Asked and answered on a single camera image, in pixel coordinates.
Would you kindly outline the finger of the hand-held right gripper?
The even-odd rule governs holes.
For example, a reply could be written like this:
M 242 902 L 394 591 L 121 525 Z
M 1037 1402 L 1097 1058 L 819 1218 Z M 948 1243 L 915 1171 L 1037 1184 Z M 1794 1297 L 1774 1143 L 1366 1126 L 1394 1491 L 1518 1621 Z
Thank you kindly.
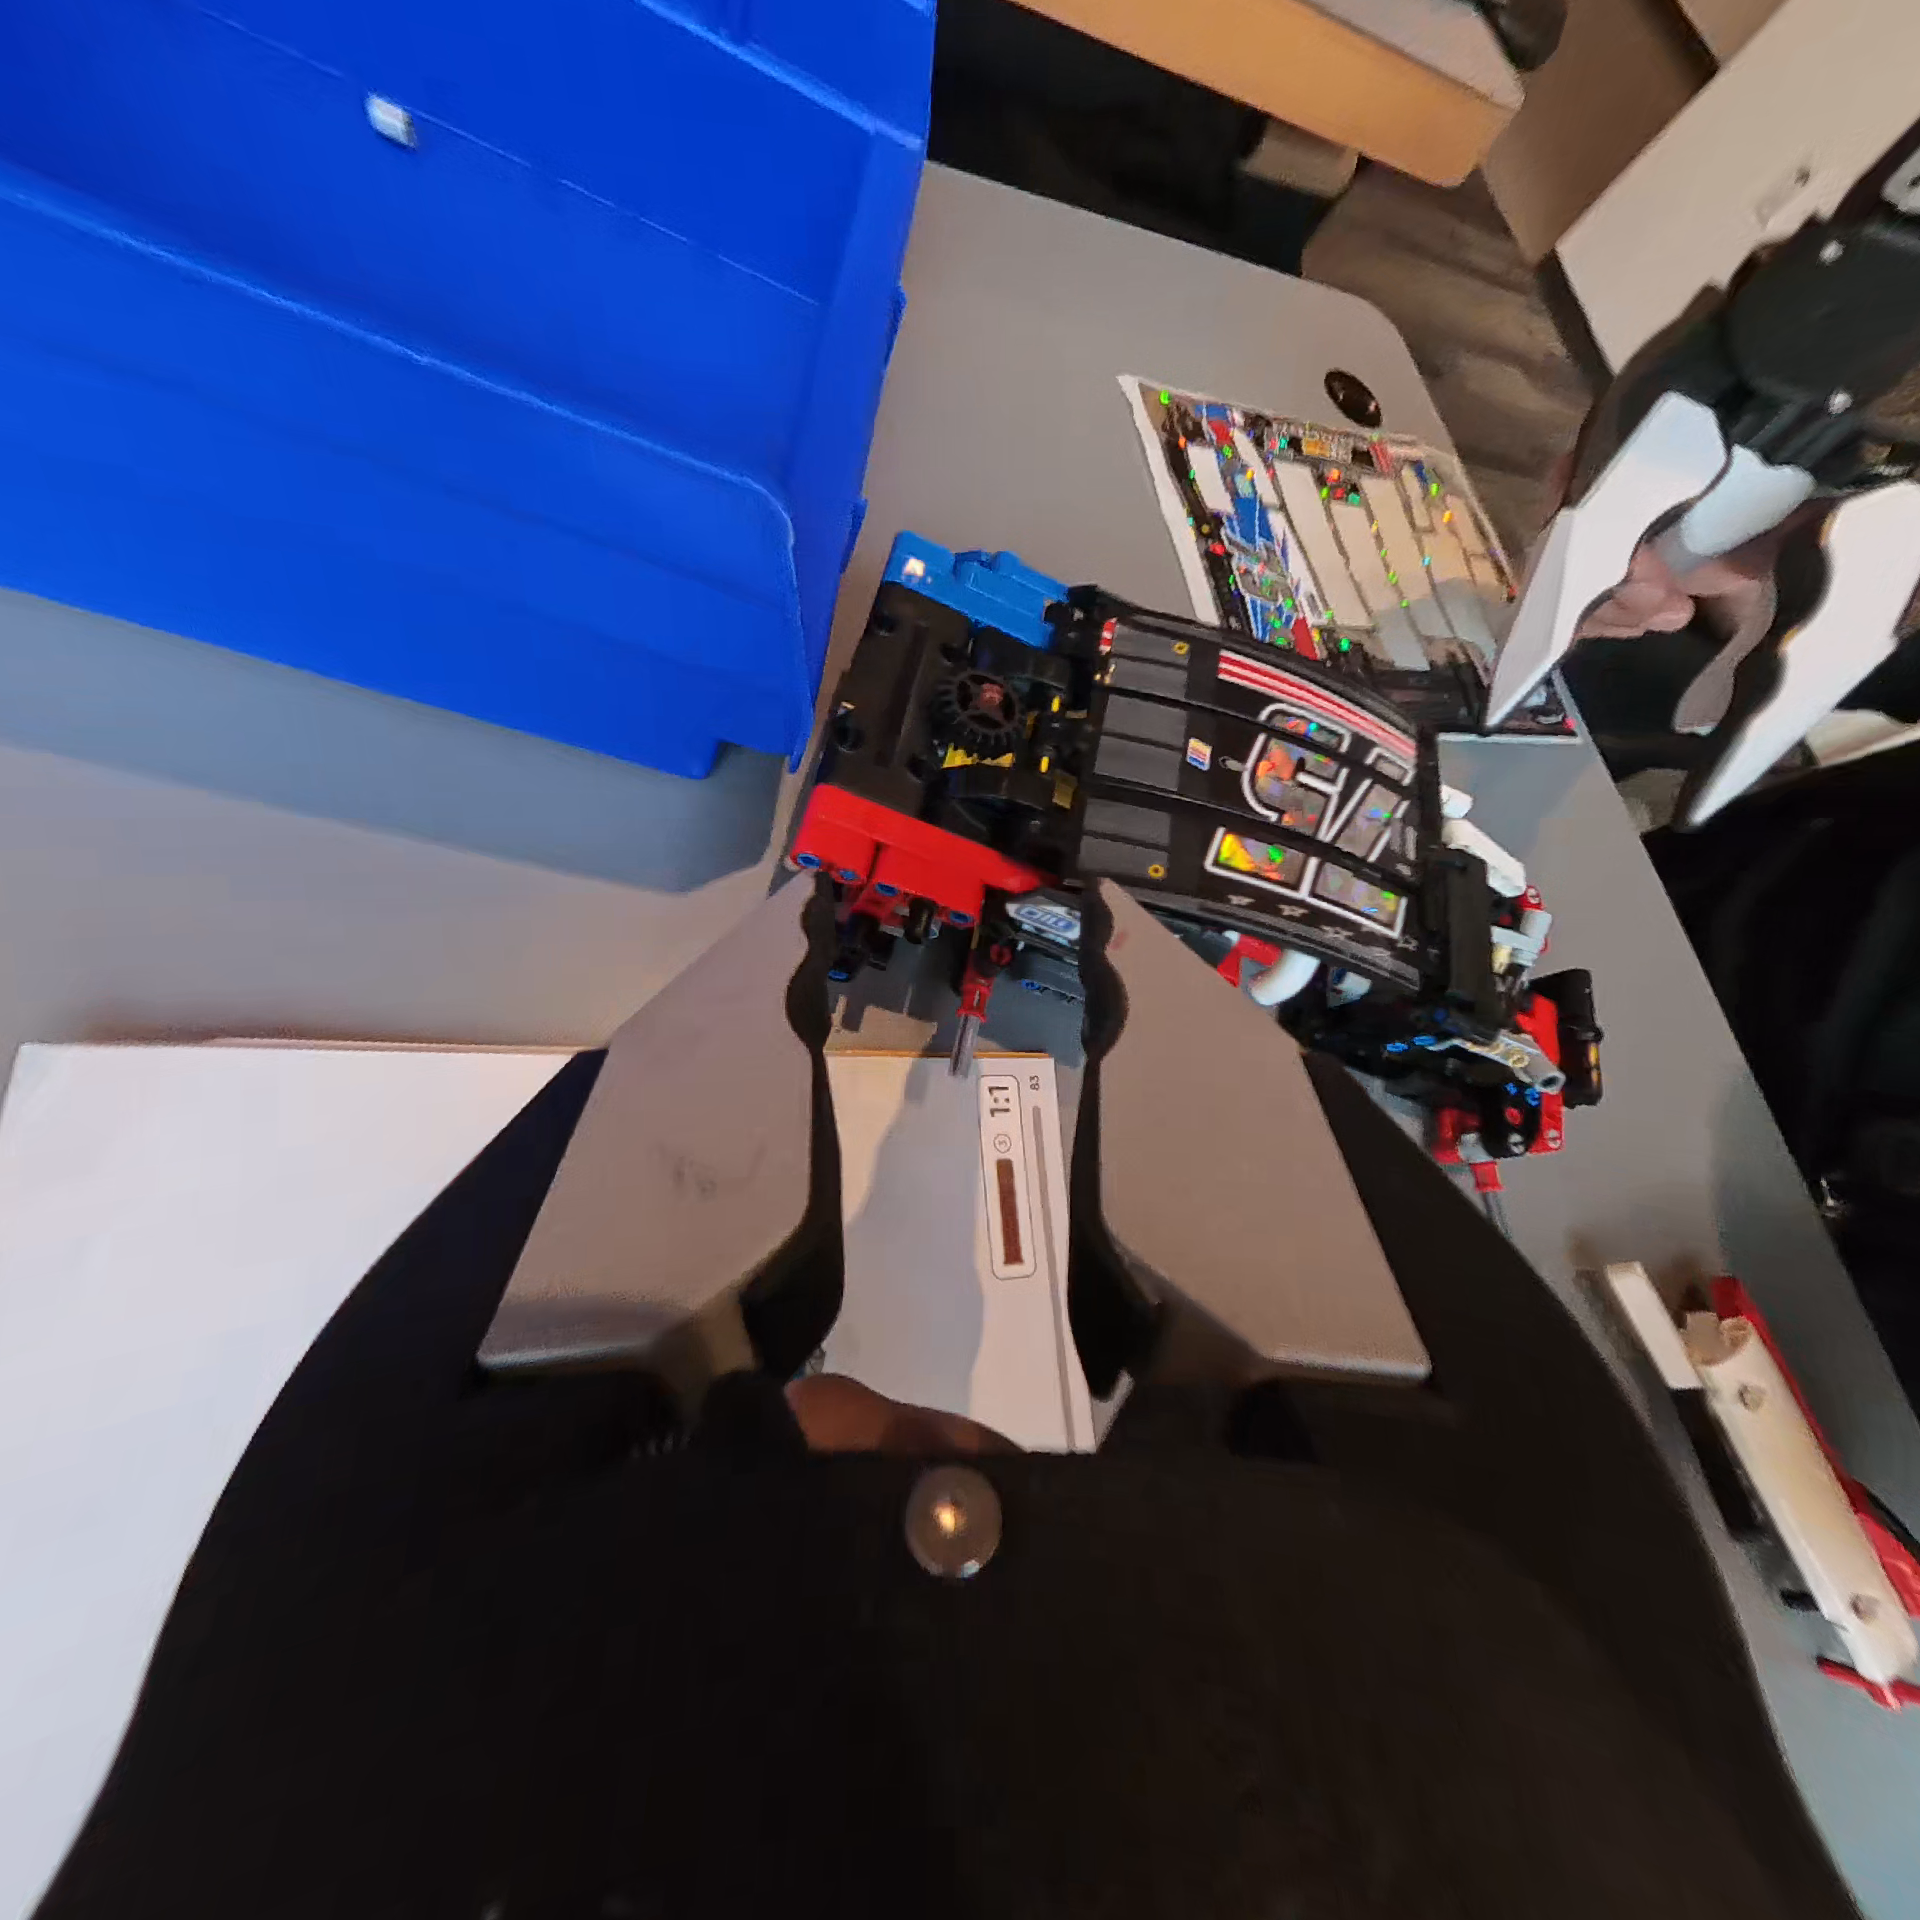
M 1737 544 L 1737 467 L 1714 413 L 1663 395 L 1602 462 L 1588 494 L 1564 506 L 1526 569 L 1484 699 L 1497 732 L 1548 678 L 1588 612 L 1611 598 L 1646 537 L 1659 531 L 1668 564 L 1690 572 Z
M 1841 496 L 1780 544 L 1774 614 L 1706 676 L 1725 693 L 1673 824 L 1700 829 L 1890 660 L 1917 595 L 1917 484 Z

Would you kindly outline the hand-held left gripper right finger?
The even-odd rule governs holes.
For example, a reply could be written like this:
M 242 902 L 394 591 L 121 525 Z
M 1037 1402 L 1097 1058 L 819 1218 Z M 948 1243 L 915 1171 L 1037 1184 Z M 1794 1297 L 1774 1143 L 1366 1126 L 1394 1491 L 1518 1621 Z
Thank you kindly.
M 1432 1436 L 1431 1355 L 1299 1044 L 1104 877 L 1071 1333 L 1107 1442 Z

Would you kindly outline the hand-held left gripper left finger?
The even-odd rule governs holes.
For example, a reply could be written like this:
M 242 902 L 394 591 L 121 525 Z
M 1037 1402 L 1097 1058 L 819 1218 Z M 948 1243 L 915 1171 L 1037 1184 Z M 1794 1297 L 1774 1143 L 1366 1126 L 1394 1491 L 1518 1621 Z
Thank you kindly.
M 831 883 L 791 877 L 612 1036 L 487 1372 L 636 1367 L 691 1411 L 816 1357 L 846 1297 L 832 960 Z

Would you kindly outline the toy brick car model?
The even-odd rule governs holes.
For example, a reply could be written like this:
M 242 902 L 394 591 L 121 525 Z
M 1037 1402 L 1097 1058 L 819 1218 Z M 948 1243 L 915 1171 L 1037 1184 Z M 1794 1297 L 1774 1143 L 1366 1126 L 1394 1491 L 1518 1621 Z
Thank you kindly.
M 1084 1007 L 1109 883 L 1493 1191 L 1601 1105 L 1602 1036 L 1465 811 L 1432 732 L 1317 656 L 901 531 L 783 861 L 831 886 L 832 979 L 940 940 L 954 1067 L 999 987 Z

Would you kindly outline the instruction booklet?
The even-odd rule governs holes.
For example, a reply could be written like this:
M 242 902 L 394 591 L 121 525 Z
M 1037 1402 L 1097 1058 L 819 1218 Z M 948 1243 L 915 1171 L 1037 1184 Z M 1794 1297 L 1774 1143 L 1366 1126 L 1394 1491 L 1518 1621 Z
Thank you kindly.
M 130 1720 L 218 1491 L 380 1255 L 555 1052 L 25 1044 L 3 1100 L 3 1918 Z M 832 1054 L 832 1374 L 1044 1451 L 1097 1428 L 1066 1304 L 1056 1065 Z

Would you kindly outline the red white brick side panel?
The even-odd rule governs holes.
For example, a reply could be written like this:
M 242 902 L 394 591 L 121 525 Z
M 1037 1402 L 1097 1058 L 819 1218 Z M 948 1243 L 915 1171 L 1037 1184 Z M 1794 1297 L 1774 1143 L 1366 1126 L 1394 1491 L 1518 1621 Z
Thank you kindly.
M 1601 1288 L 1663 1381 L 1727 1533 L 1786 1571 L 1780 1599 L 1814 1615 L 1836 1684 L 1902 1713 L 1917 1707 L 1917 1534 L 1841 1463 L 1764 1308 L 1718 1276 L 1673 1308 L 1636 1259 Z

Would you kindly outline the grey desk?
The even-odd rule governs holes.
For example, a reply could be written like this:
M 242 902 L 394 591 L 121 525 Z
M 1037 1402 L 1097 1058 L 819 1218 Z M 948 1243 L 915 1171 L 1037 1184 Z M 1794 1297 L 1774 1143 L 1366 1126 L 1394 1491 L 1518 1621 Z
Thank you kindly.
M 1121 372 L 1291 413 L 1333 367 L 1445 427 L 1400 333 L 1312 282 L 930 168 L 835 639 L 912 525 L 1166 604 Z M 1725 1263 L 1849 1467 L 1917 1522 L 1917 1419 L 1628 816 L 1585 747 L 1462 747 L 1598 975 L 1605 1096 L 1510 1195 L 1573 1275 Z M 597 1042 L 768 890 L 768 759 L 679 779 L 3 595 L 3 1065 L 23 1042 Z

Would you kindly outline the person's right hand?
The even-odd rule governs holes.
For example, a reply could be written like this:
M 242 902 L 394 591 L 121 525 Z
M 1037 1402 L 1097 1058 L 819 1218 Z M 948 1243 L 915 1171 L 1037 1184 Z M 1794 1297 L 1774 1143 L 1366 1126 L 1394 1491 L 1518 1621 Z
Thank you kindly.
M 1573 639 L 1681 632 L 1696 623 L 1722 639 L 1764 632 L 1780 600 L 1774 572 L 1784 540 L 1786 528 L 1770 528 L 1686 572 L 1642 544 L 1613 595 L 1585 614 Z

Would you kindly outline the white cardboard box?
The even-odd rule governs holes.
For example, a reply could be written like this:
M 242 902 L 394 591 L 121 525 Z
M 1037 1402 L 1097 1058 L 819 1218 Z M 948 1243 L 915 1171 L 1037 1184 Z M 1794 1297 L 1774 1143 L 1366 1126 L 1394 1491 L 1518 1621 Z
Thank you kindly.
M 1917 131 L 1917 4 L 1780 4 L 1555 246 L 1621 372 Z

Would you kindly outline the sticker sheet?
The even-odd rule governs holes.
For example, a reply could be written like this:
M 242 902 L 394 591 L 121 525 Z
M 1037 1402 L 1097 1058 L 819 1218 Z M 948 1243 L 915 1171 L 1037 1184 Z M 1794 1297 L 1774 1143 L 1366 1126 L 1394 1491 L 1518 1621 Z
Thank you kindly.
M 1484 739 L 1518 582 L 1453 457 L 1121 372 L 1198 620 L 1438 739 Z

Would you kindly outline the person's legs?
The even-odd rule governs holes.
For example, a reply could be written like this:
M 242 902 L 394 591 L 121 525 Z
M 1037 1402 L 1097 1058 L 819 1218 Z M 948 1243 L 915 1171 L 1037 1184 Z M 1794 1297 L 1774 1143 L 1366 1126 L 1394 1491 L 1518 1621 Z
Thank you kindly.
M 1642 849 L 1914 1398 L 1917 743 Z

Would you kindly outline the wooden table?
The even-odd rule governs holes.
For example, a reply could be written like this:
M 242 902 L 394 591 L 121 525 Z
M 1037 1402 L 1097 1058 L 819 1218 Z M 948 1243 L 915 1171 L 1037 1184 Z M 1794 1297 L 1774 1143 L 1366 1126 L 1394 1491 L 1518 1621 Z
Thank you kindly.
M 1465 182 L 1522 112 L 1474 4 L 1024 4 L 1404 175 Z

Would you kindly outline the blue plastic bin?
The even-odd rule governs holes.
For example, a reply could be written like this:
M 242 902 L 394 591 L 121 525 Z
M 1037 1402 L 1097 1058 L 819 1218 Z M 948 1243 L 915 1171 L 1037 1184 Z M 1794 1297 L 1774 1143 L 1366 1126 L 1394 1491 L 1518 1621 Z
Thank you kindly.
M 3 4 L 3 583 L 801 762 L 934 4 Z

